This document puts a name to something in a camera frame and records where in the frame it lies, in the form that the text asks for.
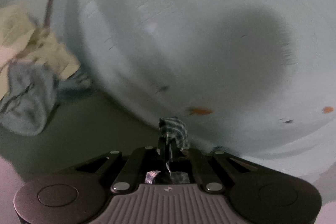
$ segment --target metal screw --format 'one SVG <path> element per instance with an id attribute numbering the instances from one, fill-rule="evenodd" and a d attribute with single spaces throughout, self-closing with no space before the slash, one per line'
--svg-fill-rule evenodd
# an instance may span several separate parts
<path id="1" fill-rule="evenodd" d="M 125 191 L 128 190 L 130 187 L 129 183 L 124 182 L 124 181 L 120 181 L 117 182 L 113 185 L 113 190 L 115 191 Z"/>
<path id="2" fill-rule="evenodd" d="M 223 185 L 218 182 L 210 182 L 205 187 L 208 191 L 220 191 L 221 189 L 223 189 Z"/>

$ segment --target blue checkered fabric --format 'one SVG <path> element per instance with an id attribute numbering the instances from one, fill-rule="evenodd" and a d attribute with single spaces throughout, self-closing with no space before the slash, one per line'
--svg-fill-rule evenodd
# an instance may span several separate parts
<path id="1" fill-rule="evenodd" d="M 176 145 L 180 149 L 189 149 L 188 132 L 185 124 L 176 116 L 161 118 L 159 122 L 161 134 L 166 138 L 166 143 L 175 139 Z M 171 172 L 169 163 L 166 163 L 167 171 L 173 184 L 190 183 L 189 175 L 185 172 Z M 146 173 L 145 183 L 153 184 L 155 177 L 160 173 L 154 170 Z"/>
<path id="2" fill-rule="evenodd" d="M 175 138 L 178 148 L 189 149 L 186 126 L 184 122 L 178 119 L 178 117 L 171 116 L 167 118 L 160 118 L 159 129 L 161 134 L 166 138 L 167 143 Z"/>

